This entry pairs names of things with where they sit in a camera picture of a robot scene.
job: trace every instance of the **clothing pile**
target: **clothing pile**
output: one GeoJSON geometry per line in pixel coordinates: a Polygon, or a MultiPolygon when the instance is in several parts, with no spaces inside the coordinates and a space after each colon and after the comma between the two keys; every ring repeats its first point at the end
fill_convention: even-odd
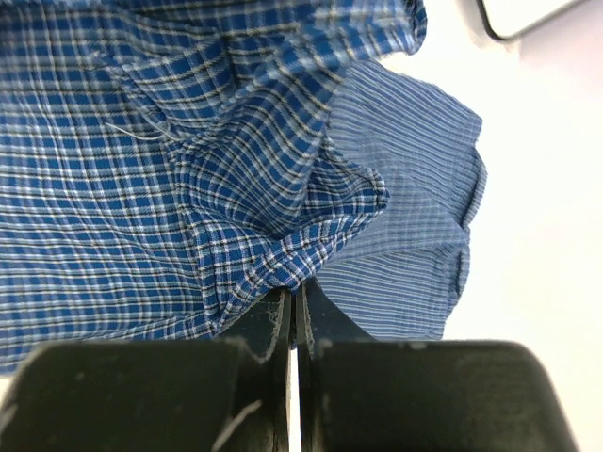
{"type": "Polygon", "coordinates": [[[314,275],[376,338],[441,336],[485,171],[481,120],[375,61],[421,0],[0,3],[0,372],[314,275]]]}

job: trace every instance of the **white surface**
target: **white surface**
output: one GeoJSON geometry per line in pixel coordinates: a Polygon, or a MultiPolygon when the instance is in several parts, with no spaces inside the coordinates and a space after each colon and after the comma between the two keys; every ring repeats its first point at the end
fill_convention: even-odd
{"type": "Polygon", "coordinates": [[[510,38],[577,0],[483,0],[492,29],[510,38]]]}
{"type": "Polygon", "coordinates": [[[531,348],[580,450],[601,452],[603,2],[547,25],[523,50],[473,31],[482,30],[474,0],[426,4],[424,48],[384,64],[438,84],[483,117],[489,171],[471,274],[445,338],[531,348]]]}
{"type": "Polygon", "coordinates": [[[7,392],[9,383],[10,383],[9,378],[0,377],[0,402],[4,398],[4,394],[7,392]]]}
{"type": "Polygon", "coordinates": [[[298,352],[289,353],[289,451],[302,452],[302,426],[300,425],[300,379],[298,352]]]}

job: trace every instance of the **fabric fold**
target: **fabric fold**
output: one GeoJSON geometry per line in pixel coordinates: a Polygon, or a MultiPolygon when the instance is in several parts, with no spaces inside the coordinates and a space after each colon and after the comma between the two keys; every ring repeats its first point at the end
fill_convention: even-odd
{"type": "Polygon", "coordinates": [[[49,339],[218,334],[385,208],[383,179],[326,124],[354,60],[418,50],[420,1],[15,5],[0,18],[4,369],[49,339]]]}

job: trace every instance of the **shirt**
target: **shirt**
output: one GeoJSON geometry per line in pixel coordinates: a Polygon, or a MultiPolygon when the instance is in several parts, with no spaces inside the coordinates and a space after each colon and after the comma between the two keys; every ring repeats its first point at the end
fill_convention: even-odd
{"type": "Polygon", "coordinates": [[[0,14],[0,371],[42,341],[213,337],[387,205],[334,149],[420,0],[13,0],[0,14]]]}
{"type": "Polygon", "coordinates": [[[389,204],[318,273],[325,294],[380,340],[439,339],[469,271],[469,223],[486,171],[481,119],[440,88],[355,63],[334,100],[329,137],[377,170],[389,204]]]}

